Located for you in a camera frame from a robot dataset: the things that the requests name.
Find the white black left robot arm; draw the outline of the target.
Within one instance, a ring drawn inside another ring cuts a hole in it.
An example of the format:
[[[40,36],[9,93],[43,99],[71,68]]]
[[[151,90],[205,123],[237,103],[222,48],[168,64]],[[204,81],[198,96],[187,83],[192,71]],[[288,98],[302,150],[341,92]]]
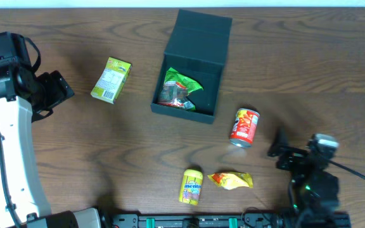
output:
[[[39,180],[32,123],[74,95],[57,71],[0,60],[0,227],[101,227],[95,208],[53,214]]]

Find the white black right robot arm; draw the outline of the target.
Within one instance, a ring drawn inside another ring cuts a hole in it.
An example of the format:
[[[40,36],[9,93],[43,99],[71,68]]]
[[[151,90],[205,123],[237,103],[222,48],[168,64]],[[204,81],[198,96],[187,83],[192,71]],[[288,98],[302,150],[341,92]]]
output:
[[[278,157],[276,168],[288,171],[291,179],[290,207],[279,213],[275,227],[336,227],[339,181],[325,169],[338,147],[334,137],[313,134],[306,149],[295,148],[285,131],[277,130],[267,155]]]

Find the red chips can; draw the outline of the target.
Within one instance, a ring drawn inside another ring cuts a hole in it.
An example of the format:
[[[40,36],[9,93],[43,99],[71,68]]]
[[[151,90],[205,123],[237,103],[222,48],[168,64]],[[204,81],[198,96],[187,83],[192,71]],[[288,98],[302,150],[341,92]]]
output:
[[[233,129],[229,136],[230,142],[241,148],[251,147],[259,118],[260,114],[258,112],[240,108],[236,112]]]

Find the dark green box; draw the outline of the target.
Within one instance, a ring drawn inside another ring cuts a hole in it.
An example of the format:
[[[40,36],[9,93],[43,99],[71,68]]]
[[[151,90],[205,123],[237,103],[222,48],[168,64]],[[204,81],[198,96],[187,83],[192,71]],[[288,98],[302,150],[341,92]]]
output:
[[[232,22],[233,19],[229,17],[179,10],[163,52],[162,66],[150,104],[153,113],[205,124],[214,122]],[[188,96],[196,106],[195,111],[158,103],[166,71],[170,68],[197,81],[203,87]]]

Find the yellow mentos bottle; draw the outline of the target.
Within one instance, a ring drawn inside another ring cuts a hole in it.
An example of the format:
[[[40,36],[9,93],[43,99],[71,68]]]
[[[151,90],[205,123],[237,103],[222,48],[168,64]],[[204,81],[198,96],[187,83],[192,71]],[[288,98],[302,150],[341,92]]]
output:
[[[179,202],[197,205],[202,190],[203,174],[200,171],[187,169],[183,173]]]

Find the green candy bag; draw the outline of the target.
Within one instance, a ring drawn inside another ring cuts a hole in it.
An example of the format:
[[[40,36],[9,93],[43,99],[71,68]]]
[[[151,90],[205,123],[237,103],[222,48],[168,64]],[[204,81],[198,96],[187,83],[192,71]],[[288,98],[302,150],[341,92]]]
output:
[[[174,68],[169,68],[157,103],[180,110],[195,111],[196,106],[188,99],[188,96],[198,90],[203,90],[203,87],[197,81],[179,73]]]

